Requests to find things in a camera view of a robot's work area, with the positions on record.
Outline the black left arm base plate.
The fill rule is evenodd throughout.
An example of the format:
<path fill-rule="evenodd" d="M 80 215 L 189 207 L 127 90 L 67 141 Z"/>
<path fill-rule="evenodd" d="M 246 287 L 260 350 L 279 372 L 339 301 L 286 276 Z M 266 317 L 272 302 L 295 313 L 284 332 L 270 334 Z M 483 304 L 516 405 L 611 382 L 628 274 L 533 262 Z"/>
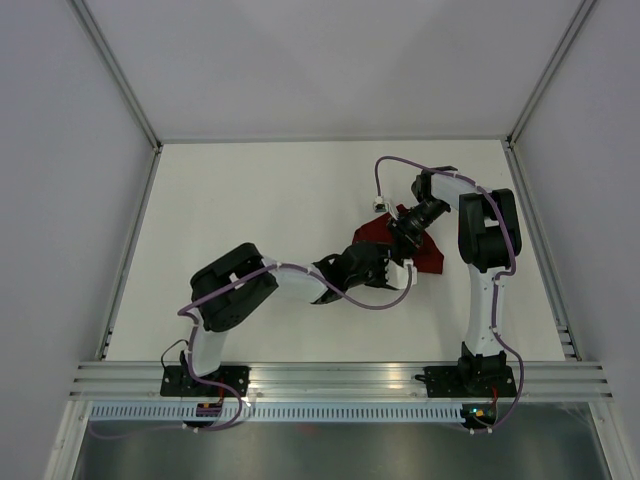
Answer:
<path fill-rule="evenodd" d="M 245 396 L 250 383 L 250 367 L 246 365 L 222 365 L 217 371 L 195 380 L 186 366 L 167 366 L 160 386 L 161 397 L 227 397 L 231 392 L 222 384 Z"/>

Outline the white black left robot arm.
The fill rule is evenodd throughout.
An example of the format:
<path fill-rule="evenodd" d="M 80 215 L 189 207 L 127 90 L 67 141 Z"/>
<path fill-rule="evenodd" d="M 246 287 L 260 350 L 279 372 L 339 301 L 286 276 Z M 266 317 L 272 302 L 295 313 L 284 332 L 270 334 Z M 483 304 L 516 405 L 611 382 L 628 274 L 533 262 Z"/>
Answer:
<path fill-rule="evenodd" d="M 385 310 L 401 300 L 371 305 L 356 300 L 348 291 L 367 286 L 397 290 L 405 296 L 415 279 L 413 263 L 394 261 L 392 248 L 382 243 L 356 243 L 308 265 L 265 257 L 254 244 L 244 243 L 190 280 L 191 303 L 178 311 L 193 322 L 183 383 L 195 395 L 212 393 L 218 384 L 217 370 L 228 332 L 272 296 L 310 305 L 344 299 L 366 310 Z"/>

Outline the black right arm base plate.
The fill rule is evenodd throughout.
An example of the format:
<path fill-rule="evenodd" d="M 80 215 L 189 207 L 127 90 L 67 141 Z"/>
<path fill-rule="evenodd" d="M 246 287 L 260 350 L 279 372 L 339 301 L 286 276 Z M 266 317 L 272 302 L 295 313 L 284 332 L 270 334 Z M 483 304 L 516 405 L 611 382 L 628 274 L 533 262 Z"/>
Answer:
<path fill-rule="evenodd" d="M 510 367 L 498 374 L 463 373 L 457 366 L 424 367 L 415 376 L 429 398 L 514 398 L 517 386 Z"/>

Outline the dark red cloth napkin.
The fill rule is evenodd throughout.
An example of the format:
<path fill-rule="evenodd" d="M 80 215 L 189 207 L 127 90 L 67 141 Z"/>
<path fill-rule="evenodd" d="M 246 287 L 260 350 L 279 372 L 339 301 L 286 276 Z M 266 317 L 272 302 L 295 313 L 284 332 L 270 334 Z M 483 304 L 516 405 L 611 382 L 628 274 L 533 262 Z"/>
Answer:
<path fill-rule="evenodd" d="M 391 219 L 389 213 L 376 216 L 373 220 L 362 224 L 354 234 L 352 243 L 373 242 L 382 243 L 393 247 L 395 241 L 387 223 Z M 422 245 L 410 255 L 419 273 L 441 275 L 444 267 L 444 254 L 437 247 L 432 237 L 424 231 L 422 233 Z"/>

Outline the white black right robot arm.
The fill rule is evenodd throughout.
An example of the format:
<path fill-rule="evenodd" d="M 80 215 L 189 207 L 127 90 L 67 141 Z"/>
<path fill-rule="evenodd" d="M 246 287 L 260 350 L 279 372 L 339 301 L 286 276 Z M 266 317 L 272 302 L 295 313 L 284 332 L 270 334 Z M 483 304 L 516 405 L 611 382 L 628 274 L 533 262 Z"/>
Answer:
<path fill-rule="evenodd" d="M 505 282 L 522 248 L 514 194 L 486 190 L 449 168 L 422 170 L 411 190 L 417 204 L 387 224 L 394 257 L 417 253 L 426 229 L 456 210 L 458 250 L 470 276 L 469 324 L 457 363 L 426 367 L 416 379 L 430 398 L 513 398 L 517 388 L 501 327 Z"/>

